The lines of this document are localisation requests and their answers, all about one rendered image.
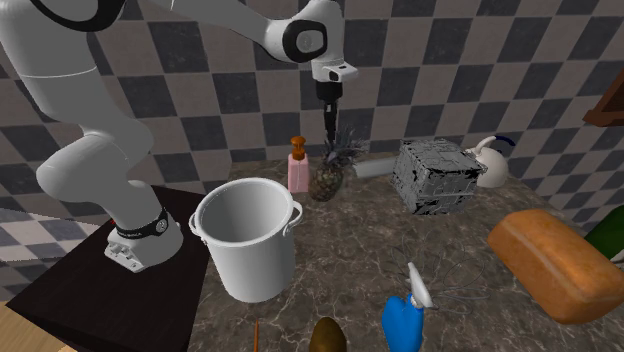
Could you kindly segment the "pink soap dispenser brown pump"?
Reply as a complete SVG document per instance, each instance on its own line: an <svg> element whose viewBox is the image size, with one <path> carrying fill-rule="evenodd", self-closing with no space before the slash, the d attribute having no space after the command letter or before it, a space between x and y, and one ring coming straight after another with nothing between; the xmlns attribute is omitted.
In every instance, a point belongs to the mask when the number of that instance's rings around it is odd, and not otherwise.
<svg viewBox="0 0 624 352"><path fill-rule="evenodd" d="M293 149L288 155L288 190L291 193L306 193L309 186L309 160L304 149L306 139L294 136L290 140Z"/></svg>

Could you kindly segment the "grey cylinder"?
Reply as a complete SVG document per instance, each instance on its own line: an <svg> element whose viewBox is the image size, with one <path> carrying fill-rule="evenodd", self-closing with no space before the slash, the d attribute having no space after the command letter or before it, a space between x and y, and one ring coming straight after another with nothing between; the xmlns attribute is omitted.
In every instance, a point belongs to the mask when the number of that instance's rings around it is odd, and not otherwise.
<svg viewBox="0 0 624 352"><path fill-rule="evenodd" d="M390 175L393 172L397 157L366 160L358 162L353 169L358 178L372 178Z"/></svg>

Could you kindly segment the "pineapple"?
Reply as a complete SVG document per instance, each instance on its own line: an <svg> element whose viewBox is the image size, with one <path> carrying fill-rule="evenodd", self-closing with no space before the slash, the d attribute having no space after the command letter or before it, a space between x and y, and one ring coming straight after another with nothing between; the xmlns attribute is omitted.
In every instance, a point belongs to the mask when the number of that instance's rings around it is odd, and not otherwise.
<svg viewBox="0 0 624 352"><path fill-rule="evenodd" d="M312 173L308 193L317 202L331 200L340 189L344 172L366 152L367 142L354 136L355 128L347 125L336 131L335 140L325 141L319 166Z"/></svg>

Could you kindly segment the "grey patterned box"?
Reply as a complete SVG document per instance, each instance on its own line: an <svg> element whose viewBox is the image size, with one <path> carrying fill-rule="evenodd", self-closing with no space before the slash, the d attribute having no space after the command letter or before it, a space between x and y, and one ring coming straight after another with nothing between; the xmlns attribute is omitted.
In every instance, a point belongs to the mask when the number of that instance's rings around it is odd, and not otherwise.
<svg viewBox="0 0 624 352"><path fill-rule="evenodd" d="M446 139L402 140L391 184L412 214L462 212L487 167Z"/></svg>

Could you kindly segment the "white kettle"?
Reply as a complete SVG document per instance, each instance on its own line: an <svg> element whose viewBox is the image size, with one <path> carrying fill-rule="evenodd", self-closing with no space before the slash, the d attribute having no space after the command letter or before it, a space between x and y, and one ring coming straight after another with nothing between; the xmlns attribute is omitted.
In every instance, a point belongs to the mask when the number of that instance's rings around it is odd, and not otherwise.
<svg viewBox="0 0 624 352"><path fill-rule="evenodd" d="M487 168L477 179L478 187L501 187L505 184L508 177L508 162L501 151L494 150L490 147L491 143L496 140L504 141L510 146L516 145L516 143L508 137L493 135L484 138L475 147L466 149L466 152L472 154L479 163Z"/></svg>

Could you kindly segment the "white cooking pot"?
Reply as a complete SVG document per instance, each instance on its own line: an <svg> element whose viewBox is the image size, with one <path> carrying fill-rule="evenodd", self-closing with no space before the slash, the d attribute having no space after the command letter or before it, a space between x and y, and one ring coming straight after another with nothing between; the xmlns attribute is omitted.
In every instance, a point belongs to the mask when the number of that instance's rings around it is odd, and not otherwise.
<svg viewBox="0 0 624 352"><path fill-rule="evenodd" d="M189 218L227 293L246 303L280 294L295 271L293 229L302 205L279 182L242 178L211 191Z"/></svg>

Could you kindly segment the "blue spray bottle white nozzle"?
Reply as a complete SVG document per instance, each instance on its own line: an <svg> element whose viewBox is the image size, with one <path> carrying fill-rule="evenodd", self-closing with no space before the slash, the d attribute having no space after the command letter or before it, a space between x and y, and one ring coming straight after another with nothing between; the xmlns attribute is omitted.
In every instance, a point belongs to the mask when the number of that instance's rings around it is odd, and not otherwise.
<svg viewBox="0 0 624 352"><path fill-rule="evenodd" d="M424 309L433 301L416 266L408 263L411 293L391 296L384 307L382 328L390 352L419 352L423 342Z"/></svg>

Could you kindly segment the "brown oval object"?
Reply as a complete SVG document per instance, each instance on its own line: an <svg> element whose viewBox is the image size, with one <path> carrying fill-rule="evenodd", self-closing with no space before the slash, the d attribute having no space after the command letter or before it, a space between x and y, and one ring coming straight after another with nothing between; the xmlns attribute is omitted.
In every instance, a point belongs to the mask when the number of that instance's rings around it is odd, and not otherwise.
<svg viewBox="0 0 624 352"><path fill-rule="evenodd" d="M316 323L310 338L309 352L347 352L346 337L334 319L323 317Z"/></svg>

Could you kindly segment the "brown bread loaf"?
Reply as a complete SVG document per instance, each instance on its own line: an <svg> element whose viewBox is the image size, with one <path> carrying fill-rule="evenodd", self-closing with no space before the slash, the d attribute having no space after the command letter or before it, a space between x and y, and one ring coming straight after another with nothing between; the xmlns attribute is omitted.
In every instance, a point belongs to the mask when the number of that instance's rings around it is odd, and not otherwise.
<svg viewBox="0 0 624 352"><path fill-rule="evenodd" d="M487 243L561 324L588 323L624 303L624 271L543 209L506 215Z"/></svg>

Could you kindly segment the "brown wooden shelf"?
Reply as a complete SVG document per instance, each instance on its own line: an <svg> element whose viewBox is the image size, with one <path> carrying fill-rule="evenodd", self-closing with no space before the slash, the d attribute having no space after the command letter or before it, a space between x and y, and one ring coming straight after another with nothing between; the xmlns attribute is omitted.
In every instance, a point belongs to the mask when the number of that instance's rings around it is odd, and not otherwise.
<svg viewBox="0 0 624 352"><path fill-rule="evenodd" d="M597 127L624 126L624 69L583 120Z"/></svg>

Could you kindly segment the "dark robot stand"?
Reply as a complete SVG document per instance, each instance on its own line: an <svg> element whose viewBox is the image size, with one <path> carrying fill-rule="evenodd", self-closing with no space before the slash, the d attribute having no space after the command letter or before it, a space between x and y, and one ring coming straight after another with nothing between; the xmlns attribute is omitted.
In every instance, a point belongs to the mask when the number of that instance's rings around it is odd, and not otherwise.
<svg viewBox="0 0 624 352"><path fill-rule="evenodd" d="M104 254L104 223L7 304L78 352L186 352L209 260L188 227L202 195L156 187L184 241L168 261L133 273Z"/></svg>

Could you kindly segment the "green rounded object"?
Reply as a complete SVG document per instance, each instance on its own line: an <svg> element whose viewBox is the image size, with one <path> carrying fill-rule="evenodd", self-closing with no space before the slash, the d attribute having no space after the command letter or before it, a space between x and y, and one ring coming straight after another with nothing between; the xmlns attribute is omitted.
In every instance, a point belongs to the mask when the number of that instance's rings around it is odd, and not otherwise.
<svg viewBox="0 0 624 352"><path fill-rule="evenodd" d="M611 260L624 250L624 204L611 210L584 239Z"/></svg>

